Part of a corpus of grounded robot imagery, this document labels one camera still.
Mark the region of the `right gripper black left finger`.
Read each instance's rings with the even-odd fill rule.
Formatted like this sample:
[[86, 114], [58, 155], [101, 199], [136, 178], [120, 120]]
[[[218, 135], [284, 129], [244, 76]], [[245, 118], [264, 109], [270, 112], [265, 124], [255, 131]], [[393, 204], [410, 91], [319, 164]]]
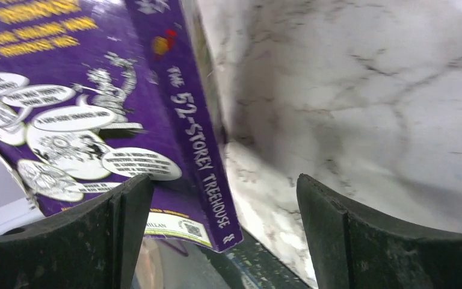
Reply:
[[130, 288], [153, 191], [134, 176], [0, 235], [0, 288]]

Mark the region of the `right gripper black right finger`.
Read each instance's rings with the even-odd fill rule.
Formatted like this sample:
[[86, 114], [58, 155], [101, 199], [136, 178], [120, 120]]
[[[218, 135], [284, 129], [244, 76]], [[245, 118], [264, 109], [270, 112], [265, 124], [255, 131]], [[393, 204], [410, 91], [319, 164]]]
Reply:
[[319, 288], [462, 288], [462, 234], [398, 219], [302, 174], [297, 200]]

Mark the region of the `purple Treehouse book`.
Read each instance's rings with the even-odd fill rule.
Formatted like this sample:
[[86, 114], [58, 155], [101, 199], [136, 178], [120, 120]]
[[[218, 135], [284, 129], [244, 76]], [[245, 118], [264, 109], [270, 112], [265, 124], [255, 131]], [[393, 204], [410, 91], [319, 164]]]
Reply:
[[243, 239], [196, 1], [0, 1], [0, 159], [51, 216], [136, 175], [145, 235]]

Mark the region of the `black metal base rail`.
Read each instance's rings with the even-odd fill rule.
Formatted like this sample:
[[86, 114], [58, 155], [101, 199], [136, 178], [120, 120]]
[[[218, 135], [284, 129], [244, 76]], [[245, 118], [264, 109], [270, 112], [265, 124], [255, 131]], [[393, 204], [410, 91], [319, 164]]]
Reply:
[[242, 234], [243, 241], [224, 253], [199, 248], [230, 288], [309, 288], [249, 232]]

